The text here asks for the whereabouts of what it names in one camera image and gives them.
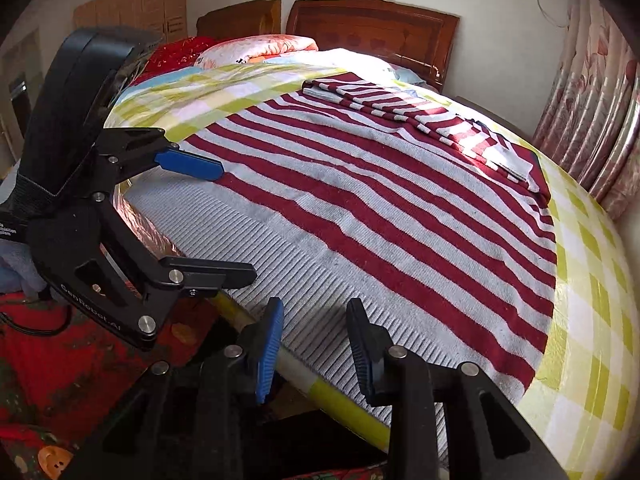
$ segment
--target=blue cloth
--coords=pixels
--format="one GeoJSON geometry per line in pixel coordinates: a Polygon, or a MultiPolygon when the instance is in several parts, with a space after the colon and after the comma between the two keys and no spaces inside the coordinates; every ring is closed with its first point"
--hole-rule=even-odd
{"type": "MultiPolygon", "coordinates": [[[[0,186],[0,203],[4,202],[15,186],[18,163],[12,168],[0,186]]],[[[28,298],[36,298],[47,283],[40,277],[31,250],[26,244],[0,239],[0,293],[24,292],[28,298]]]]}
{"type": "Polygon", "coordinates": [[[165,85],[167,83],[173,83],[175,81],[178,81],[178,79],[181,79],[181,78],[183,78],[185,76],[188,76],[188,75],[197,74],[198,72],[202,72],[202,69],[198,68],[196,66],[187,66],[185,68],[181,68],[180,70],[174,70],[173,72],[169,72],[169,73],[162,74],[162,75],[157,75],[155,77],[152,77],[151,79],[147,79],[146,81],[143,81],[139,85],[135,85],[135,86],[127,88],[120,95],[120,97],[118,97],[118,100],[116,101],[116,104],[118,104],[120,101],[122,101],[125,97],[127,97],[129,95],[132,95],[134,93],[140,92],[140,91],[145,90],[147,88],[153,88],[154,86],[165,85]]]}

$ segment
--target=floral pillow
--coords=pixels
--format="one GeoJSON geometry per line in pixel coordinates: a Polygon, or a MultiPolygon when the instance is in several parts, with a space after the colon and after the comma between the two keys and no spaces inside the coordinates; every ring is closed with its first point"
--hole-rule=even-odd
{"type": "Polygon", "coordinates": [[[194,66],[204,70],[233,63],[246,63],[252,58],[276,56],[285,52],[318,50],[316,42],[304,36],[264,34],[214,45],[198,56],[194,66]]]}

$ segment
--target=red floral fabric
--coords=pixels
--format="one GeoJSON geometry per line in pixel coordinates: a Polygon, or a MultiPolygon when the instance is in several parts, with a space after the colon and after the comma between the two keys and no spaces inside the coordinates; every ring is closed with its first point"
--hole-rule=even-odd
{"type": "MultiPolygon", "coordinates": [[[[65,317],[64,307],[49,302],[2,300],[0,310],[24,326],[51,329],[65,317]]],[[[149,352],[77,310],[69,328],[55,337],[27,336],[2,326],[0,423],[37,424],[81,442],[149,365],[158,360],[185,365],[217,318],[206,300],[180,300],[149,352]]]]}
{"type": "Polygon", "coordinates": [[[151,79],[157,75],[167,74],[187,66],[193,66],[198,56],[208,48],[226,40],[214,40],[206,36],[194,36],[186,40],[174,41],[161,45],[151,55],[145,69],[131,86],[151,79]]]}

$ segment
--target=door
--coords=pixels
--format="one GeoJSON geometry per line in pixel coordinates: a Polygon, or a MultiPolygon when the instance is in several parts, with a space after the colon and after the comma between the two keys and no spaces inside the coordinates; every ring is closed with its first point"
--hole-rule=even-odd
{"type": "Polygon", "coordinates": [[[95,23],[98,27],[111,27],[120,24],[120,0],[94,0],[95,23]]]}
{"type": "Polygon", "coordinates": [[[187,37],[187,0],[164,0],[164,30],[169,43],[187,37]]]}
{"type": "Polygon", "coordinates": [[[166,42],[164,32],[164,0],[142,0],[142,18],[140,26],[162,34],[161,43],[166,42]]]}
{"type": "Polygon", "coordinates": [[[95,27],[95,0],[74,10],[74,30],[80,27],[95,27]]]}
{"type": "Polygon", "coordinates": [[[119,0],[120,24],[140,28],[142,26],[142,0],[119,0]]]}

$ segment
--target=red and white striped towel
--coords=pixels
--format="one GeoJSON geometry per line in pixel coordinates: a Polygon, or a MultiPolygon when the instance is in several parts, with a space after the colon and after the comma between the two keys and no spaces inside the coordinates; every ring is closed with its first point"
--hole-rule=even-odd
{"type": "Polygon", "coordinates": [[[475,127],[440,105],[403,101],[353,74],[305,86],[187,142],[233,165],[219,186],[322,240],[528,386],[555,287],[542,174],[531,177],[533,164],[524,179],[486,165],[492,146],[516,155],[513,146],[493,133],[466,143],[475,127]],[[339,102],[309,87],[339,92],[339,102]],[[442,120],[425,132],[434,110],[442,120]]]}
{"type": "MultiPolygon", "coordinates": [[[[363,407],[344,324],[353,296],[396,343],[445,366],[478,362],[517,402],[542,360],[555,289],[534,157],[513,178],[463,138],[441,142],[446,126],[399,118],[431,102],[407,95],[394,102],[402,114],[373,113],[320,84],[382,91],[336,76],[227,116],[181,144],[221,160],[222,178],[154,170],[127,198],[185,254],[253,263],[257,281],[232,296],[257,317],[280,296],[283,345],[363,407]]],[[[402,94],[384,91],[381,106],[402,94]]],[[[372,412],[389,422],[389,409],[372,412]]]]}

